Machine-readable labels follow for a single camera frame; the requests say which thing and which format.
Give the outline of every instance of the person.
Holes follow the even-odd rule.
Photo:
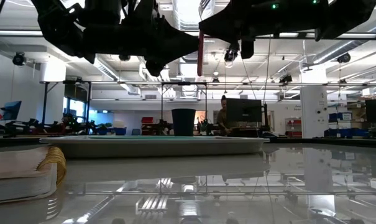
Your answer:
[[[219,135],[227,136],[232,133],[230,124],[226,119],[226,96],[223,95],[221,98],[222,109],[218,112],[217,115],[217,124],[219,125]]]

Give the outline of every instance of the red pole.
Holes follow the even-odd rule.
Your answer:
[[[199,51],[198,51],[198,76],[203,74],[203,49],[204,49],[204,33],[199,31]]]

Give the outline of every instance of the chair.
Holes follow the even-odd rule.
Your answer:
[[[140,135],[140,129],[138,129],[138,128],[134,128],[134,129],[132,130],[131,135]]]

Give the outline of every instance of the blue chair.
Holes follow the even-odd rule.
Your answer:
[[[134,129],[132,130],[131,135],[140,135],[140,129],[138,129],[138,128],[134,128]]]
[[[113,128],[116,135],[126,135],[127,128]]]

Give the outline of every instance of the white tray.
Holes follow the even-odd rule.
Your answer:
[[[219,136],[70,136],[43,138],[58,146],[66,158],[202,156],[252,154],[268,139]]]

